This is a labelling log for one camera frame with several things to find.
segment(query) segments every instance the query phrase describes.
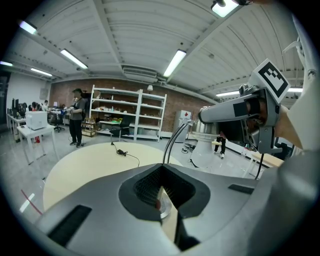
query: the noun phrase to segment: black cable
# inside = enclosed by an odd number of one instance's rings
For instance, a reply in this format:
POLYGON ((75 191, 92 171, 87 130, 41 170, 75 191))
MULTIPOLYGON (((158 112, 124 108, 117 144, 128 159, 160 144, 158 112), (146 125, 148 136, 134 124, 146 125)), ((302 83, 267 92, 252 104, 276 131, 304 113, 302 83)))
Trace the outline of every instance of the black cable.
POLYGON ((264 155, 265 155, 265 154, 262 154, 262 155, 261 155, 258 173, 256 174, 256 176, 255 176, 255 178, 254 178, 255 180, 258 179, 258 176, 259 176, 259 174, 260 174, 260 169, 261 169, 261 166, 262 166, 262 161, 264 160, 264 155))
POLYGON ((111 145, 113 145, 115 147, 115 151, 116 151, 116 153, 118 155, 122 155, 124 157, 130 156, 130 157, 133 157, 133 158, 137 159, 138 160, 138 166, 137 167, 139 167, 139 165, 140 165, 139 158, 135 157, 134 155, 128 154, 128 151, 122 151, 121 149, 117 149, 116 145, 113 142, 111 142, 111 145))

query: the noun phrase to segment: shelving unit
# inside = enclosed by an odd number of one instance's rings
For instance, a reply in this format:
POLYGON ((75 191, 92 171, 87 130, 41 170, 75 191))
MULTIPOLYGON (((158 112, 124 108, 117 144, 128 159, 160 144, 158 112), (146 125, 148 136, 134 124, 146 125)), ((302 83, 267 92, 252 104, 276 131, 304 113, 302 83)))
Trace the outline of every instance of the shelving unit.
MULTIPOLYGON (((91 101, 90 101, 90 112, 89 117, 91 117, 92 112, 101 112, 101 113, 109 113, 109 114, 117 114, 117 115, 127 115, 127 116, 134 116, 135 122, 130 124, 130 127, 134 128, 134 134, 130 135, 124 135, 124 137, 131 137, 134 141, 137 141, 138 139, 149 139, 149 140, 157 140, 159 142, 160 140, 160 133, 161 128, 163 124, 164 119, 164 113, 165 113, 165 107, 166 107, 166 100, 167 95, 160 96, 160 95, 154 95, 154 94, 148 94, 143 93, 143 90, 140 89, 139 91, 130 91, 130 90, 118 90, 118 89, 109 89, 109 88, 96 88, 95 85, 92 86, 92 92, 91 92, 91 101), (111 95, 123 95, 123 96, 132 96, 137 97, 137 103, 135 102, 128 102, 125 100, 113 100, 113 99, 103 99, 103 98, 94 98, 95 91, 101 92, 101 94, 111 94, 111 95), (160 101, 160 106, 158 105, 152 105, 152 104, 145 104, 142 103, 143 99, 149 99, 149 100, 155 100, 160 101), (110 111, 106 110, 103 107, 98 107, 97 109, 92 108, 92 104, 94 102, 99 103, 108 103, 108 104, 117 104, 117 105, 129 105, 136 107, 135 113, 124 113, 120 111, 110 111), (147 108, 147 109, 153 109, 159 111, 159 116, 149 116, 141 114, 141 108, 147 108), (154 119, 157 120, 157 125, 151 125, 151 124, 144 124, 140 123, 141 120, 144 119, 154 119), (156 135, 150 135, 150 134, 138 134, 138 128, 147 130, 155 130, 156 135)), ((100 121, 101 124, 107 124, 110 125, 110 122, 106 121, 100 121)), ((107 134, 110 135, 111 133, 106 130, 97 131, 99 134, 107 134)))

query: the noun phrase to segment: office chair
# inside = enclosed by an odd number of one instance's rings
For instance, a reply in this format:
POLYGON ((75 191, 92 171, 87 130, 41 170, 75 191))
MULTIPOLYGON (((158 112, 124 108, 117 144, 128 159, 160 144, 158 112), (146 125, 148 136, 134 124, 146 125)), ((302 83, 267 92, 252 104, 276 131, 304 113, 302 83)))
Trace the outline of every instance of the office chair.
POLYGON ((120 125, 119 125, 120 129, 114 129, 114 130, 110 131, 110 133, 111 133, 111 141, 112 141, 112 135, 114 135, 114 136, 119 136, 119 142, 120 141, 126 142, 123 139, 121 140, 121 135, 130 134, 129 126, 130 126, 130 124, 131 124, 131 122, 133 121, 134 118, 135 118, 134 116, 125 115, 124 118, 122 119, 120 125))
POLYGON ((64 123, 63 117, 65 114, 66 114, 65 112, 61 111, 61 114, 56 115, 54 130, 57 130, 58 133, 60 133, 61 130, 63 130, 63 131, 65 130, 65 128, 60 127, 60 125, 62 125, 64 123))

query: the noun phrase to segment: round white table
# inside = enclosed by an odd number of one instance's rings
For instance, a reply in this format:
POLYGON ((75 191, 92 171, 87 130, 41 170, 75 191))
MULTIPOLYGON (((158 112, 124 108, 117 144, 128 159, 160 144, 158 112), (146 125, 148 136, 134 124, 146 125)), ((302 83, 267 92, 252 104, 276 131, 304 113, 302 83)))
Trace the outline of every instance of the round white table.
MULTIPOLYGON (((128 151, 128 154, 138 158, 139 166, 162 163, 164 152, 157 148, 130 142, 114 142, 114 144, 118 150, 128 151)), ((44 210, 48 210, 92 180, 138 167, 136 158, 117 154, 115 146, 110 142, 85 146, 62 158, 46 178, 43 190, 44 210)), ((182 166, 172 156, 170 163, 182 166)), ((177 210, 172 205, 170 215, 163 220, 162 224, 165 233, 172 240, 176 223, 177 210)))

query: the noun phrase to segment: black pants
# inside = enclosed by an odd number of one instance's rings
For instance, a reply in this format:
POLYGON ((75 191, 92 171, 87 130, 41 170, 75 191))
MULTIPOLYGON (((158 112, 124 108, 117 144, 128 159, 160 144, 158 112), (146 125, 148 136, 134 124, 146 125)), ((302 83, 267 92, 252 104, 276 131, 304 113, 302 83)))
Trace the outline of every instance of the black pants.
MULTIPOLYGON (((217 138, 216 138, 216 142, 221 142, 221 143, 222 143, 220 154, 224 154, 225 151, 226 151, 226 139, 225 139, 225 138, 222 138, 222 137, 217 137, 217 138)), ((215 145, 214 151, 217 152, 217 151, 218 151, 218 148, 219 148, 219 146, 218 146, 218 145, 215 145)))
POLYGON ((72 136, 73 142, 81 142, 82 139, 82 132, 81 132, 81 120, 72 120, 69 119, 69 128, 70 134, 72 136))

